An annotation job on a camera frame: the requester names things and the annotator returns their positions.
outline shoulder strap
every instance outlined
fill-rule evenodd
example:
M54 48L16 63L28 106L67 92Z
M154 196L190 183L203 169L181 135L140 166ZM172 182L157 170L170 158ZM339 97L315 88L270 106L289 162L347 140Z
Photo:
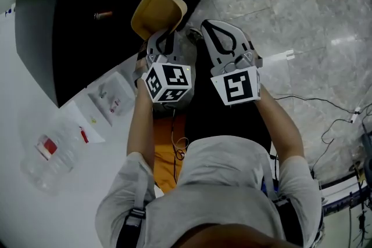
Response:
M301 225L295 208L289 199L275 203L287 242L303 247Z
M138 239L140 238L142 220L146 218L145 210L138 210L133 208L130 210L123 227L121 228L119 237L117 238L116 248L136 248ZM138 224L128 224L128 219L135 219Z
M123 227L117 238L116 248L136 248L140 238L142 222L146 219L146 208L144 206L145 195L148 184L148 176L145 171L138 171L137 189L134 197L134 207L125 217Z

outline plastic bottle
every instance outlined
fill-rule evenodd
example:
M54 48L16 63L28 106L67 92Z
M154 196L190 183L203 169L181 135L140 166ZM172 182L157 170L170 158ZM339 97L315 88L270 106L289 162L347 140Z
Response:
M56 194L62 178L73 169L84 146L81 128L70 120L58 120L30 146L21 170L38 189Z

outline wire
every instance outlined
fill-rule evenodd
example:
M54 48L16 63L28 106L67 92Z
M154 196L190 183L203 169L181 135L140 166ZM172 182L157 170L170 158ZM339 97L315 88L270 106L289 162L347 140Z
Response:
M328 149L330 148L330 146L331 146L331 144L333 143L333 141L335 140L334 138L329 142L329 143L327 143L324 139L323 139L323 136L329 131L329 130L331 130L331 128L332 128L332 126L333 126L333 124L335 124L337 121L343 121L343 122L347 122L347 123L352 123L351 121L348 121L348 120L345 120L345 119L336 119L336 120L334 120L333 122L332 122L332 124L330 125L330 127L326 130L326 131L324 131L323 132L323 134L321 135L321 141L323 142L323 143L325 143L326 145L327 145L327 148L325 149L325 151L323 152L323 154L322 155L320 155L319 156L319 158L315 161L315 163L314 163L314 165L313 165L313 169L312 169L312 171L314 171L314 168L315 168L315 165L318 163L318 161L327 153L327 151L328 151Z
M334 140L335 140L335 139L331 140L331 142L328 144L328 146L327 146L326 150L323 152L323 154L320 155L319 158L315 161L315 163L314 163L314 165L313 165L313 169L312 169L312 171L314 171L315 165L318 163L319 159L321 159L321 158L324 156L324 154L327 153L328 149L330 148L330 146L331 146L331 144L333 143Z
M278 162L278 153L276 154L275 156L275 179L278 180L278 176L277 176L277 162Z
M331 142L330 143L327 143L324 139L323 139L323 136L329 131L329 130L331 130L331 128L332 128L332 126L333 126L333 124L335 124L337 121L343 121L343 122L347 122L347 123L352 123L351 121L348 121L348 120L345 120L345 119L336 119L335 121L333 121L332 122L332 124L330 125L330 127L321 135L321 141L323 142L323 143L325 143L326 145L329 145L331 142L333 142L333 140L331 140Z
M351 245L351 207L349 207L349 248Z
M334 107L337 107L338 109L340 110L343 110L349 114L362 114L365 110L366 110L366 115L363 117L362 119L362 126L363 126L363 129L364 129L364 132L367 134L367 130L366 130L366 127L364 125L364 122L363 120L367 117L367 116L372 116L372 113L369 113L369 107L372 106L372 103L370 103L369 105L365 106L364 108L362 108L359 112L356 112L356 111L350 111L348 109L345 109L343 107L340 107L338 105L336 105L335 103L329 101L328 99L323 99L323 98L305 98L305 97L301 97L301 96L298 96L298 95L295 95L295 94L291 94L291 95L287 95L287 96L284 96L284 97L280 97L280 98L274 98L275 100L281 100L281 99L285 99L285 98L298 98L298 99L301 99L301 100L304 100L304 101L308 101L308 100L319 100L319 101L322 101L322 102L328 102L329 104L333 105ZM345 120L345 119L336 119L332 122L332 124L330 125L330 127L321 135L321 141L323 143L325 143L327 145L327 148L325 149L325 151L323 152L322 155L320 155L318 157L318 159L315 161L314 165L313 165L313 169L311 170L312 173L314 173L314 168L315 168L315 165L318 163L318 161L327 153L328 149L330 148L331 144L333 143L333 141L335 140L334 138L330 141L330 142L326 142L323 137L324 135L332 128L333 124L335 124L337 121L343 121L343 122L347 122L347 123L353 123L353 121L349 121L349 120Z
M275 99L275 100L280 100L280 99L291 98L291 97L293 97L293 98L298 98L298 99L302 99L302 100L304 100L304 101L308 101L308 100L319 100L319 101L322 101L322 102L328 102L328 103L330 103L331 105L333 105L334 107L339 108L340 110L343 110L343 111L345 111L345 112L348 112L349 114L355 114L354 111L349 111L349 110L347 110L347 109L344 109L343 107L340 107L340 106L336 105L335 103L330 102L328 99L323 99L323 98L306 98L306 97L301 97L301 96L298 96L298 95L294 95L294 94L292 94L292 95L288 95L288 96L285 96L285 97L274 98L274 99Z
M174 121L175 121L175 119L176 119L176 109L173 109L173 118L172 118L172 126L171 126L171 131L170 131L170 137L171 137L172 147L173 147L173 152L174 152L173 178L174 178L174 181L177 184L176 159L178 159L179 161L184 160L185 152L183 150L187 149L187 147L189 145L189 140L188 140L188 138L183 137L183 138L180 138L176 143L174 143L174 141L173 141L173 131L174 131ZM177 144L183 139L185 139L187 141L186 146L178 147Z
M366 227L368 227L370 224L366 225L366 216L365 216L365 213L367 211L364 210L364 199L363 199L363 194L362 194L362 185L361 183L359 182L359 174L358 174L358 171L356 168L354 168L354 171L355 171L355 176L358 180L358 187L359 187L359 197L360 197L360 200L361 200L361 207L362 207L362 213L358 216L358 220L359 220L359 234L357 235L357 237L353 240L353 242L361 235L361 239L360 239L360 242L359 244L356 246L356 247L363 247L363 242L364 240L370 240L369 238L366 238L366 233L368 233L366 231Z

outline yellow object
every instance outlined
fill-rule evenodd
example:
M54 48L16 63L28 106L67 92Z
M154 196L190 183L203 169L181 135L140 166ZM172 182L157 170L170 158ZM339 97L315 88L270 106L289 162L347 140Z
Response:
M147 40L161 29L174 31L186 12L183 0L142 0L133 14L132 29Z
M179 115L174 119L173 141L176 143L185 136L186 115ZM155 139L155 165L153 176L158 187L164 192L176 187L174 180L174 151L170 136L172 118L157 119L153 122ZM185 140L179 141L178 147L185 146ZM180 174L182 161L176 159L176 178Z

